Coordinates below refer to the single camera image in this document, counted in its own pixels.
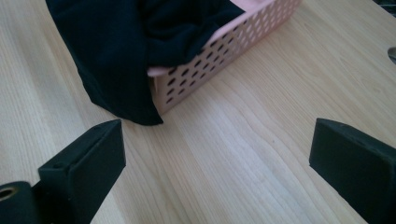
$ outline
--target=wooden surface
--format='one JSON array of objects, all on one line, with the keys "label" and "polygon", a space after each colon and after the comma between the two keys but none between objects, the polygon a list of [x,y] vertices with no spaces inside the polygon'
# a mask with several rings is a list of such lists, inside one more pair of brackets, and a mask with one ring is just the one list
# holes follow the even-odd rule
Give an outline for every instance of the wooden surface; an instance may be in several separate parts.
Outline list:
[{"label": "wooden surface", "polygon": [[[316,118],[396,147],[395,46],[396,19],[372,1],[304,0],[164,125],[123,122],[127,167],[92,223],[364,223],[308,156]],[[1,184],[33,185],[115,119],[90,102],[44,0],[0,0],[0,78]]]}]

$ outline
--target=dark clothing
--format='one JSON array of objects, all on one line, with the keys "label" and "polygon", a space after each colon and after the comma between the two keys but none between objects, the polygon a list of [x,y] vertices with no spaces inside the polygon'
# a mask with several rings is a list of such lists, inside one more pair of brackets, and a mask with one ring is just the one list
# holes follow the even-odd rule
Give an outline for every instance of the dark clothing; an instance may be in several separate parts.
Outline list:
[{"label": "dark clothing", "polygon": [[142,125],[163,123],[150,65],[189,62],[243,11],[229,0],[46,0],[94,104]]}]

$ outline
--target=black object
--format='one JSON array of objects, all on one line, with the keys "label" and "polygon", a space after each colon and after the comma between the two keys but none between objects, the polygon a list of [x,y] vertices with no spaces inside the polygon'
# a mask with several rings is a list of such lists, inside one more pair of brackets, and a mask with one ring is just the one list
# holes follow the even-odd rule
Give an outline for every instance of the black object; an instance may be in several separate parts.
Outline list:
[{"label": "black object", "polygon": [[396,0],[374,0],[384,8],[390,15],[396,18]]},{"label": "black object", "polygon": [[396,223],[396,149],[353,127],[317,119],[314,168],[369,223]]},{"label": "black object", "polygon": [[96,125],[42,165],[33,188],[0,186],[0,223],[90,223],[124,167],[120,121]]},{"label": "black object", "polygon": [[189,62],[243,11],[229,0],[46,0],[94,104],[142,125],[163,123],[150,65]]}]

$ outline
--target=table surface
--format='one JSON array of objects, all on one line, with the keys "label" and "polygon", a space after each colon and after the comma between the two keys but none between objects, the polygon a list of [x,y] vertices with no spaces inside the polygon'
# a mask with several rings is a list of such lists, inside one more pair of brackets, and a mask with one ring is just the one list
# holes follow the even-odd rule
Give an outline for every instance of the table surface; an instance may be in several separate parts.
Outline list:
[{"label": "table surface", "polygon": [[[45,1],[0,0],[0,180],[98,123]],[[316,118],[396,147],[396,19],[371,0],[304,0],[163,115],[124,120],[127,166],[92,223],[364,223],[309,167]]]}]

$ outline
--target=basket hole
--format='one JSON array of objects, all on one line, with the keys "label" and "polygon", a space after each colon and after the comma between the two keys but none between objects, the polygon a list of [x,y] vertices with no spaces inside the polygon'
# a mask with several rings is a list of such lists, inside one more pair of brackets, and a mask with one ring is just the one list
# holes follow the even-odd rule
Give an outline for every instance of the basket hole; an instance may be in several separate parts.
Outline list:
[{"label": "basket hole", "polygon": [[251,32],[251,33],[248,35],[248,38],[249,38],[249,39],[253,39],[253,37],[254,37],[254,33]]},{"label": "basket hole", "polygon": [[241,32],[238,33],[238,38],[244,38],[245,36],[245,31],[242,30]]},{"label": "basket hole", "polygon": [[187,82],[187,80],[184,79],[184,80],[180,83],[180,86],[183,86],[184,84],[186,84],[186,82]]},{"label": "basket hole", "polygon": [[260,26],[260,20],[257,20],[256,22],[254,22],[255,26]]},{"label": "basket hole", "polygon": [[251,25],[249,25],[248,27],[247,27],[247,32],[249,33],[251,31]]},{"label": "basket hole", "polygon": [[174,84],[176,81],[175,78],[172,78],[169,82],[168,82],[168,86],[171,86],[172,84]]},{"label": "basket hole", "polygon": [[390,60],[396,64],[396,47],[395,48],[390,48],[388,50],[388,56],[390,58]]},{"label": "basket hole", "polygon": [[218,48],[218,51],[221,51],[223,47],[224,47],[224,45],[220,45],[220,47]]},{"label": "basket hole", "polygon": [[181,74],[183,77],[187,75],[187,73],[189,73],[189,69],[187,68],[186,70],[184,70],[184,72]]},{"label": "basket hole", "polygon": [[169,98],[169,99],[166,101],[166,103],[169,104],[169,103],[171,103],[172,101],[173,101],[173,97]]},{"label": "basket hole", "polygon": [[251,37],[251,42],[255,42],[257,40],[257,36],[254,35],[253,37]]},{"label": "basket hole", "polygon": [[212,55],[213,55],[213,52],[210,52],[210,53],[206,56],[206,58],[209,59],[210,57],[212,57]]},{"label": "basket hole", "polygon": [[262,30],[262,26],[259,26],[256,30],[256,33],[259,33]]},{"label": "basket hole", "polygon": [[215,42],[211,43],[211,44],[210,44],[210,47],[215,46],[217,43],[218,43],[218,41],[215,41]]},{"label": "basket hole", "polygon": [[247,42],[247,38],[244,36],[244,37],[241,39],[241,43],[245,43],[245,42]]},{"label": "basket hole", "polygon": [[169,75],[169,76],[173,75],[173,74],[176,72],[176,70],[177,70],[177,67],[172,68],[172,69],[168,72],[168,75]]},{"label": "basket hole", "polygon": [[198,55],[201,55],[204,51],[205,51],[205,49],[201,49],[201,50],[198,52]]},{"label": "basket hole", "polygon": [[166,93],[166,95],[172,94],[172,92],[174,92],[174,90],[175,90],[175,89],[172,88],[168,93]]},{"label": "basket hole", "polygon": [[196,64],[195,64],[195,66],[194,67],[197,67],[199,64],[201,63],[201,60],[200,61],[198,61]]}]

